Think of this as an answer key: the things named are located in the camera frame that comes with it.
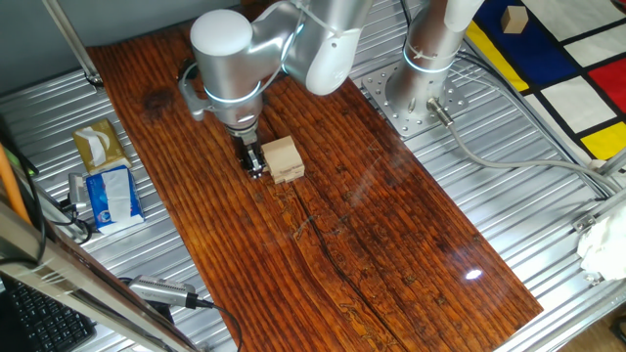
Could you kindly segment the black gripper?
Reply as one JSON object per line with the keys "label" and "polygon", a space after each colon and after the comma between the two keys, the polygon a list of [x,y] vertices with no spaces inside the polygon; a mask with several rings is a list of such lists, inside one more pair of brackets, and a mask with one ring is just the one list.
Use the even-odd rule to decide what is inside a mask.
{"label": "black gripper", "polygon": [[263,158],[256,130],[235,130],[231,132],[231,135],[233,137],[237,158],[243,170],[249,172],[253,179],[261,177],[266,163]]}

